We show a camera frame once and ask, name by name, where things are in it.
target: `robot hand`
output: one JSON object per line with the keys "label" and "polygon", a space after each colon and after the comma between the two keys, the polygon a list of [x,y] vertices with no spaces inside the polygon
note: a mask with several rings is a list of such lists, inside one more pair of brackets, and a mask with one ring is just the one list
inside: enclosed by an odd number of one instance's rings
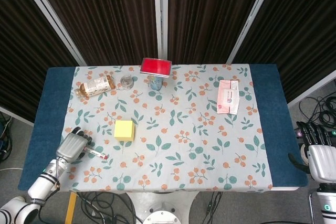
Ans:
{"label": "robot hand", "polygon": [[[38,214],[38,209],[44,206],[46,200],[59,190],[59,178],[68,163],[82,156],[82,151],[92,141],[91,137],[79,131],[80,127],[67,135],[56,151],[56,159],[50,161],[45,170],[28,190],[31,197],[30,204],[23,197],[15,197],[0,209],[1,224],[26,224],[31,223]],[[48,196],[56,185],[56,190]]]}
{"label": "robot hand", "polygon": [[325,129],[314,123],[297,122],[305,144],[309,167],[289,159],[295,167],[310,173],[320,183],[317,189],[325,224],[336,224],[336,147],[332,146]]}

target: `tissue packet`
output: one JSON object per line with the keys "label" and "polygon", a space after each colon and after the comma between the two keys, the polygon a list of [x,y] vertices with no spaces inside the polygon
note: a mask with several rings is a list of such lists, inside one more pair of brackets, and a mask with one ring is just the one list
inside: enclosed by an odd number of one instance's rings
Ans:
{"label": "tissue packet", "polygon": [[234,114],[238,112],[238,81],[221,80],[218,87],[217,114]]}

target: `black curtain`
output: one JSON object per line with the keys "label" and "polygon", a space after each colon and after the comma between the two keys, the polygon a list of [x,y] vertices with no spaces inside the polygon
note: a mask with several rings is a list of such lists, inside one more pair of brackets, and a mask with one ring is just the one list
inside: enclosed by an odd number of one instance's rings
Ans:
{"label": "black curtain", "polygon": [[255,0],[169,0],[168,59],[225,63]]}
{"label": "black curtain", "polygon": [[77,63],[33,0],[0,5],[0,106],[33,122],[48,68]]}
{"label": "black curtain", "polygon": [[88,65],[157,58],[154,0],[49,0]]}
{"label": "black curtain", "polygon": [[336,0],[265,0],[234,63],[276,63],[290,102],[336,69]]}

